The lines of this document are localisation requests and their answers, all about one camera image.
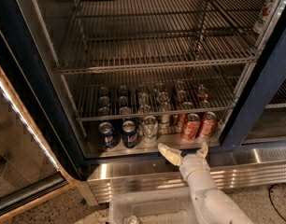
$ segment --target can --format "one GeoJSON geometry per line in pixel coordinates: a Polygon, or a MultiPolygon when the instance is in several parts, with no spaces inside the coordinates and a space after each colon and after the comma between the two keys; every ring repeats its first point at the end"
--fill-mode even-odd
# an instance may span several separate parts
{"type": "Polygon", "coordinates": [[[111,110],[109,107],[101,107],[98,109],[98,116],[109,116],[111,114],[111,110]]]}
{"type": "Polygon", "coordinates": [[[217,125],[217,116],[213,112],[206,112],[202,119],[199,130],[199,137],[209,138],[217,125]]]}
{"type": "Polygon", "coordinates": [[[198,133],[199,126],[200,126],[199,116],[196,114],[188,115],[187,120],[183,125],[183,131],[181,133],[181,136],[187,140],[194,139],[198,133]]]}
{"type": "Polygon", "coordinates": [[[101,86],[99,88],[99,97],[102,97],[102,96],[108,96],[108,97],[111,96],[108,86],[101,86]]]}
{"type": "Polygon", "coordinates": [[[186,85],[182,80],[177,80],[173,85],[173,92],[178,95],[178,92],[186,91],[186,85]]]}
{"type": "Polygon", "coordinates": [[[136,146],[136,126],[132,121],[125,121],[122,125],[123,144],[132,148],[136,146]]]}
{"type": "MultiPolygon", "coordinates": [[[[184,102],[181,104],[181,109],[183,110],[193,109],[193,104],[191,102],[184,102]]],[[[182,127],[186,121],[187,116],[188,116],[188,113],[179,114],[177,126],[180,131],[182,131],[182,127]]]]}
{"type": "Polygon", "coordinates": [[[208,98],[208,89],[204,85],[200,85],[196,89],[196,95],[200,101],[204,101],[208,98]]]}
{"type": "MultiPolygon", "coordinates": [[[[138,109],[138,111],[137,111],[138,114],[145,114],[145,113],[150,113],[150,112],[151,112],[150,105],[142,105],[138,109]]],[[[137,134],[139,136],[143,136],[143,132],[144,132],[144,130],[143,130],[143,119],[144,118],[141,118],[141,117],[138,118],[138,131],[137,131],[137,134]]]]}
{"type": "MultiPolygon", "coordinates": [[[[171,105],[169,103],[161,103],[159,106],[159,112],[171,111],[171,105]]],[[[170,126],[171,114],[162,114],[159,116],[159,128],[167,129],[170,126]]]]}
{"type": "Polygon", "coordinates": [[[139,104],[139,106],[147,105],[149,101],[150,96],[146,92],[142,91],[137,94],[137,103],[139,104]]]}
{"type": "Polygon", "coordinates": [[[188,94],[186,91],[178,91],[177,94],[174,94],[174,101],[176,105],[182,104],[187,101],[188,99],[188,94]]]}
{"type": "Polygon", "coordinates": [[[99,125],[99,133],[104,149],[111,149],[116,146],[114,128],[109,122],[103,122],[99,125]]]}
{"type": "Polygon", "coordinates": [[[129,93],[129,89],[127,85],[120,85],[118,88],[118,97],[120,96],[126,96],[129,97],[130,93],[129,93]]]}
{"type": "Polygon", "coordinates": [[[168,92],[166,92],[166,91],[158,92],[157,97],[156,97],[156,101],[159,105],[162,103],[169,103],[170,98],[169,98],[168,92]]]}
{"type": "Polygon", "coordinates": [[[156,94],[160,92],[166,92],[166,91],[167,91],[166,86],[162,82],[157,82],[155,86],[153,87],[153,92],[156,94]]]}
{"type": "Polygon", "coordinates": [[[99,107],[110,107],[111,106],[111,99],[108,96],[101,96],[98,99],[99,107]]]}
{"type": "Polygon", "coordinates": [[[263,31],[263,28],[265,26],[265,22],[268,18],[268,15],[270,14],[270,11],[272,10],[272,7],[274,5],[276,0],[265,0],[265,3],[258,15],[258,18],[253,26],[253,31],[257,34],[260,34],[263,31]]]}
{"type": "Polygon", "coordinates": [[[128,97],[123,95],[117,99],[118,108],[128,106],[128,97]]]}
{"type": "Polygon", "coordinates": [[[154,116],[147,116],[143,119],[143,140],[146,143],[153,143],[158,135],[158,121],[154,116]]]}

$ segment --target floor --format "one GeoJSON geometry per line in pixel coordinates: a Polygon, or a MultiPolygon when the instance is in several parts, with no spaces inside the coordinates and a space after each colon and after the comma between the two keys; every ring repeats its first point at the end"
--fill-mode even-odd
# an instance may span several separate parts
{"type": "MultiPolygon", "coordinates": [[[[280,217],[282,215],[286,219],[286,184],[232,189],[225,192],[254,223],[286,223],[280,217]],[[271,189],[270,198],[279,214],[270,202],[269,189],[271,189]]],[[[79,194],[78,189],[73,188],[55,199],[44,202],[3,223],[105,224],[107,222],[107,206],[88,206],[79,194]]]]}

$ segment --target metal wire shelf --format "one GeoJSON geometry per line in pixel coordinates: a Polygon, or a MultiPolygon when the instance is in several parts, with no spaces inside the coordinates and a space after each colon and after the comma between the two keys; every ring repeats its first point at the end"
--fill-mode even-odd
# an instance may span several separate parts
{"type": "Polygon", "coordinates": [[[78,121],[92,121],[105,119],[123,119],[130,115],[119,114],[117,100],[119,94],[117,89],[120,85],[127,85],[130,91],[128,106],[132,110],[131,117],[142,117],[146,115],[158,116],[160,114],[179,114],[184,112],[206,112],[227,110],[234,106],[233,90],[244,68],[241,65],[223,65],[212,67],[195,67],[190,69],[174,68],[166,70],[141,70],[130,72],[105,73],[99,75],[80,74],[78,76],[68,76],[67,81],[72,87],[79,84],[81,80],[84,84],[72,95],[74,102],[79,111],[78,121]],[[172,102],[171,111],[160,112],[157,103],[157,94],[153,92],[156,83],[161,82],[166,86],[169,98],[172,97],[172,87],[177,80],[182,80],[185,83],[187,91],[187,101],[193,103],[193,109],[184,111],[172,102]],[[139,85],[146,85],[150,92],[150,107],[149,113],[138,114],[139,105],[136,99],[136,88],[139,85]],[[200,107],[199,99],[197,98],[193,85],[203,84],[208,88],[210,107],[200,107]],[[100,108],[98,99],[100,98],[99,91],[102,86],[109,87],[110,114],[107,116],[98,116],[100,108]]]}
{"type": "Polygon", "coordinates": [[[70,23],[58,72],[248,63],[257,59],[254,43],[208,0],[85,0],[70,23]]]}
{"type": "Polygon", "coordinates": [[[278,89],[270,103],[266,108],[282,108],[286,107],[286,79],[278,89]]]}

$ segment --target cable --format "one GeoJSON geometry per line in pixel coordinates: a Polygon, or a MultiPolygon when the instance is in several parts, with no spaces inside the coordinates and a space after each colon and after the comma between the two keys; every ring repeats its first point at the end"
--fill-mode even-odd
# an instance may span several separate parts
{"type": "Polygon", "coordinates": [[[277,185],[279,185],[279,183],[272,185],[272,186],[268,189],[268,198],[269,198],[269,200],[270,200],[270,202],[271,202],[273,208],[274,208],[275,211],[278,213],[278,215],[279,215],[284,221],[286,221],[286,218],[284,218],[283,215],[277,210],[276,206],[274,205],[274,203],[273,203],[273,201],[272,201],[272,197],[271,197],[272,189],[273,189],[275,186],[277,186],[277,185]]]}

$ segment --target stainless steel panel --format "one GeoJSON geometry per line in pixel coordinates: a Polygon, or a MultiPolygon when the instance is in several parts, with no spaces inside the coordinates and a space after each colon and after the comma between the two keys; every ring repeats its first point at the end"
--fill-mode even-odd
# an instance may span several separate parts
{"type": "MultiPolygon", "coordinates": [[[[216,153],[207,158],[220,189],[286,182],[286,147],[216,153]]],[[[87,182],[99,203],[110,202],[114,195],[126,192],[187,185],[178,168],[164,158],[102,164],[92,171],[87,182]]]]}

